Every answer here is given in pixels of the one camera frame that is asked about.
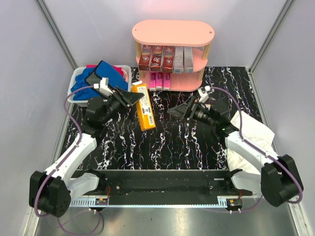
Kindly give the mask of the red 3D toothpaste box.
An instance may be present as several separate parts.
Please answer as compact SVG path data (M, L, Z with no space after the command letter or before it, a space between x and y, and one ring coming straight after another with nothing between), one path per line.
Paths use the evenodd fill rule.
M150 63L153 53L153 45L143 45L141 56L138 62L139 70L150 71Z
M150 71L161 72L161 65L163 61L163 50L164 50L164 46L155 45L153 47L151 61L150 61Z
M162 72L172 73L175 57L175 47L165 46L163 50Z

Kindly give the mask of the orange barcode toothpaste box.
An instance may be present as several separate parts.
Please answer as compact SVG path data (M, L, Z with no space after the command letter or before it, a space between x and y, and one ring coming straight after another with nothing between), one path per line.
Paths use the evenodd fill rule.
M143 94L143 97L136 103L141 130L145 131L155 128L155 119L146 84L143 84L142 81L132 83L131 91Z

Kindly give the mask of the pink BeYou box back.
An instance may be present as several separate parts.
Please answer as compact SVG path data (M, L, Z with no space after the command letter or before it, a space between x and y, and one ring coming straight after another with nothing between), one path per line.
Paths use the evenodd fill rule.
M149 91L156 91L156 72L150 72Z

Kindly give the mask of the silver grey toothpaste box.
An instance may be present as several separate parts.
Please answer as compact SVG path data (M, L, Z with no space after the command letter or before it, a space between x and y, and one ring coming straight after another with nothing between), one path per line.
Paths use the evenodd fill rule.
M193 51L192 47L184 47L184 68L185 73L193 72Z

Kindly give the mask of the pink BeYou box front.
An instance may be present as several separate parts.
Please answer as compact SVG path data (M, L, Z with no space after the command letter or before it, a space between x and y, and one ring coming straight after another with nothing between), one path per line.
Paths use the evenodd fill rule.
M163 73L163 90L170 91L170 73Z

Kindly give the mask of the grey Protefix toothpaste box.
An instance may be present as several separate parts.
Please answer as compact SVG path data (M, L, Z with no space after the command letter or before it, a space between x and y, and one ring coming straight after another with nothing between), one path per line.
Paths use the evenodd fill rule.
M173 73L181 74L184 70L184 48L176 47L173 62Z

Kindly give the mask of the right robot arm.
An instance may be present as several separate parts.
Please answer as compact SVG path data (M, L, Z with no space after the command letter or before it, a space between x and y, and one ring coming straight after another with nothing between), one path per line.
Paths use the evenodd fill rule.
M243 168L230 171L230 179L223 183L227 194L234 195L240 189L249 190L262 195L274 207L290 202L295 196L303 197L304 187L293 158L267 151L243 136L241 129L229 120L226 105L215 102L206 106L191 96L167 112L185 121L208 125L211 134L222 146L241 155L258 170L258 174L249 173Z

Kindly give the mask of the pink beyou box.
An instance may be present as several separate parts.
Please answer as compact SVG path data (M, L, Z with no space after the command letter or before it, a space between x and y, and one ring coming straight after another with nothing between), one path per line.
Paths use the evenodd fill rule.
M163 73L163 90L170 91L170 73Z
M156 72L156 90L163 90L163 73Z
M156 91L156 72L150 72L149 91Z

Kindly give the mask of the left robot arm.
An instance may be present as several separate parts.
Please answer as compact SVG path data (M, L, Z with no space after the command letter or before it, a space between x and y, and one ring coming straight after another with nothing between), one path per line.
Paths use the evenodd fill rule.
M63 155L45 171L35 171L30 177L29 205L36 216L50 214L61 217L70 202L93 191L100 195L106 190L106 182L100 175L86 173L72 180L71 177L82 161L96 149L107 133L106 123L117 112L128 110L144 96L120 88L101 89L108 93L106 101L93 97L87 102L86 113L79 134Z

